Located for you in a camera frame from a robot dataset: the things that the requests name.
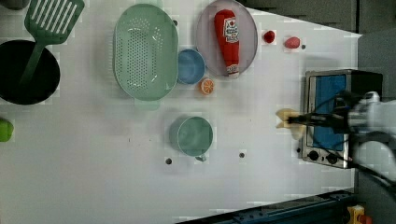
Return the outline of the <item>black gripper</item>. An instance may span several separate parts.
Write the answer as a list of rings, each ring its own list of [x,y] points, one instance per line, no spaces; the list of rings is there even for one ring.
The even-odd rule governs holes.
[[[348,113],[360,101],[361,96],[353,92],[338,92],[332,99],[332,112],[328,121],[334,133],[351,133],[348,124]],[[326,116],[320,114],[304,114],[289,117],[290,124],[301,124],[306,126],[327,126]]]

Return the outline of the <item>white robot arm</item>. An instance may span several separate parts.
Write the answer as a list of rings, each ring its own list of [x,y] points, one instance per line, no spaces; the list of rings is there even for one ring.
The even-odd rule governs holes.
[[[279,127],[293,128],[300,139],[304,126],[332,128],[335,133],[352,134],[363,141],[388,143],[395,153],[395,102],[381,102],[375,91],[359,96],[341,91],[336,98],[346,103],[330,114],[311,112],[300,114],[292,109],[282,109],[276,114],[282,119]]]

